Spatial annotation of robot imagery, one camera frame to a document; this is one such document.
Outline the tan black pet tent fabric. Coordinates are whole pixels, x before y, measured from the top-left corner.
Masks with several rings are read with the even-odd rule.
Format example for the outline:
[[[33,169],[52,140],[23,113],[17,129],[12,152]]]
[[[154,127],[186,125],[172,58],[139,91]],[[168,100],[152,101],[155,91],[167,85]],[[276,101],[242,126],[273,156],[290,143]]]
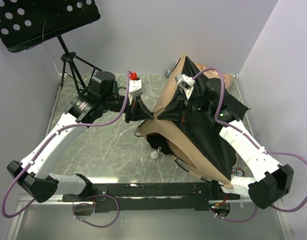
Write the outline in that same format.
[[[230,123],[242,121],[248,107],[243,105],[227,89],[221,89],[219,75],[199,74],[200,68],[183,54],[175,65],[157,103],[153,108],[153,119],[144,120],[135,130],[145,138],[152,148],[161,147],[165,155],[179,158],[195,167],[204,177],[232,190],[232,167],[236,162],[236,151],[220,136],[223,125],[215,121],[218,104],[221,103],[218,119]],[[208,100],[207,111],[190,113],[185,122],[159,120],[158,115],[181,94],[175,77],[185,74],[195,80],[194,89]]]

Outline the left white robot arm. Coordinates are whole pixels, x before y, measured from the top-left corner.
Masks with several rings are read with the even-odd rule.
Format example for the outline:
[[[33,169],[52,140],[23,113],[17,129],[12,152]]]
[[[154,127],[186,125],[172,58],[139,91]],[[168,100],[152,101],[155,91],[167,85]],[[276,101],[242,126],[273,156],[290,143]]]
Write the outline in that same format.
[[[64,113],[45,139],[21,161],[11,161],[7,170],[14,183],[22,187],[38,203],[53,195],[75,195],[87,201],[92,195],[92,182],[80,173],[59,175],[52,170],[60,155],[89,127],[104,127],[122,115],[125,121],[147,120],[153,113],[141,99],[144,84],[135,72],[127,74],[126,94],[119,94],[116,77],[99,71],[91,77],[78,96],[70,100]]]

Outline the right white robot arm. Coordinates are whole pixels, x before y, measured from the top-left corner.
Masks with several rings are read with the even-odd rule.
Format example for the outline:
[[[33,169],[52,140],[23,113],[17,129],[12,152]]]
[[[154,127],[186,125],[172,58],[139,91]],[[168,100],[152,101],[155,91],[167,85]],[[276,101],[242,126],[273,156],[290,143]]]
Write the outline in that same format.
[[[274,159],[243,124],[247,108],[219,78],[169,79],[155,106],[152,132],[165,154],[217,182],[212,195],[248,197],[266,209],[289,193],[294,170]]]

